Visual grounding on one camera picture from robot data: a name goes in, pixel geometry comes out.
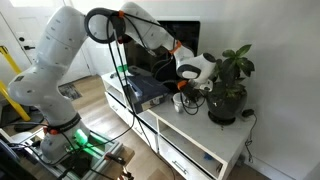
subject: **potted plant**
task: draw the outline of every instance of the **potted plant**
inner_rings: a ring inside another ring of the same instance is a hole
[[[254,71],[254,64],[244,55],[251,45],[245,45],[239,50],[226,50],[222,56],[226,59],[217,60],[211,76],[213,89],[207,94],[208,115],[210,119],[220,125],[229,125],[235,121],[247,101],[245,86],[240,84],[245,78],[241,72],[250,77]]]

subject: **small cup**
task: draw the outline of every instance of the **small cup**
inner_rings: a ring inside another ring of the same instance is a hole
[[[178,112],[181,113],[183,111],[183,105],[181,102],[181,97],[180,93],[176,93],[172,97],[173,103],[174,103],[174,109]],[[182,94],[182,100],[184,102],[184,105],[188,105],[189,103],[187,102],[187,98]]]

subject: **yellow pole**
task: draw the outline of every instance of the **yellow pole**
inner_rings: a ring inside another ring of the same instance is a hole
[[[0,46],[0,52],[3,54],[3,56],[6,58],[6,60],[9,62],[10,66],[16,72],[16,74],[20,74],[22,71],[18,67],[18,65],[14,62],[11,55],[9,54],[8,49],[5,46]]]
[[[6,85],[0,81],[0,92],[3,94],[3,96],[9,101],[11,106],[18,112],[18,114],[22,117],[23,120],[25,121],[30,121],[30,117],[28,114],[24,111],[24,109],[20,106],[20,104],[16,103],[13,101],[8,92],[7,92],[7,87]]]

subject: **white door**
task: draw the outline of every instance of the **white door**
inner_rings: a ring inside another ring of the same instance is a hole
[[[64,0],[0,0],[0,2],[4,18],[22,50],[33,63],[36,59],[35,49],[45,26],[54,12],[65,5]],[[90,67],[80,49],[60,84],[90,75]]]

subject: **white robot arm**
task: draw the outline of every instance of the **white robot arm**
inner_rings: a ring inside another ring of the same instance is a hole
[[[66,154],[66,147],[70,145],[63,134],[76,144],[74,136],[78,129],[85,135],[90,132],[70,99],[58,91],[59,80],[68,71],[87,34],[99,43],[112,42],[127,34],[150,50],[163,46],[174,54],[178,75],[193,79],[195,88],[211,90],[212,82],[208,77],[215,65],[213,56],[204,53],[194,57],[163,28],[132,16],[159,24],[134,3],[126,3],[119,12],[94,9],[87,16],[72,7],[62,7],[47,24],[36,49],[36,62],[9,84],[9,94],[15,101],[37,107],[48,121],[51,130],[41,142],[43,159],[47,162],[56,162]],[[109,32],[115,29],[117,37],[114,33],[107,36],[108,18],[111,21]]]

